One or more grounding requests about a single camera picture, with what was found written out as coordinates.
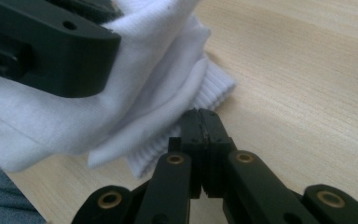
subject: person's leg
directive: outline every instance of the person's leg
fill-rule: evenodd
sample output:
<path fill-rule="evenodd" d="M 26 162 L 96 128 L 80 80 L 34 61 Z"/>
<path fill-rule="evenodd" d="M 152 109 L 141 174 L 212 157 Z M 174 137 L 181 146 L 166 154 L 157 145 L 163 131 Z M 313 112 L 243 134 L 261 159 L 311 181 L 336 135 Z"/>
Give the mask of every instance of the person's leg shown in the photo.
<path fill-rule="evenodd" d="M 0 224 L 46 223 L 21 191 L 0 169 Z"/>

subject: table surface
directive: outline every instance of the table surface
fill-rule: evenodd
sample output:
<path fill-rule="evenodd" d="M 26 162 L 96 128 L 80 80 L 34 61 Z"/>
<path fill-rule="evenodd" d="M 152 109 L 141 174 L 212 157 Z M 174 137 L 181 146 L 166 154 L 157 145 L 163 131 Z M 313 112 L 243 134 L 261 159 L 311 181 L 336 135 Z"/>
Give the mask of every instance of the table surface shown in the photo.
<path fill-rule="evenodd" d="M 239 149 L 297 192 L 325 183 L 358 200 L 358 1 L 208 0 L 206 52 L 237 81 L 218 109 Z M 123 160 L 89 170 L 53 156 L 9 174 L 50 223 L 70 223 L 96 189 L 134 189 Z M 192 201 L 190 223 L 227 223 L 221 200 Z"/>

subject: folded fabric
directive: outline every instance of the folded fabric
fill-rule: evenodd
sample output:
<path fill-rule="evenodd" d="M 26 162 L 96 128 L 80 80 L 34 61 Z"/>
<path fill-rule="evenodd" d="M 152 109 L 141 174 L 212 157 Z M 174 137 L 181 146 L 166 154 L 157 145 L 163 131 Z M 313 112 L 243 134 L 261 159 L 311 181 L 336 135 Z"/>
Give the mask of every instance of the folded fabric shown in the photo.
<path fill-rule="evenodd" d="M 210 32 L 191 14 L 197 3 L 117 1 L 125 16 L 104 27 L 122 41 L 98 95 L 61 98 L 0 77 L 0 166 L 17 172 L 53 153 L 89 152 L 90 167 L 127 156 L 143 175 L 182 113 L 214 109 L 234 88 L 203 51 Z"/>

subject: light wood surface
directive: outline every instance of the light wood surface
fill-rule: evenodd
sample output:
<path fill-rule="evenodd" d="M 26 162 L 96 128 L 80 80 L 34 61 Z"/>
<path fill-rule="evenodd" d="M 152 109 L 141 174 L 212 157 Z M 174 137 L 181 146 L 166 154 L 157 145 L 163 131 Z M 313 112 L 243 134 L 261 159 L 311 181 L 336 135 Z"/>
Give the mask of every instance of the light wood surface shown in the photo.
<path fill-rule="evenodd" d="M 237 80 L 218 109 L 239 149 L 289 188 L 325 183 L 358 200 L 358 1 L 205 0 L 206 51 Z M 70 223 L 96 189 L 136 180 L 124 161 L 89 170 L 53 156 L 9 174 L 50 223 Z M 227 223 L 221 200 L 191 204 L 190 223 Z"/>

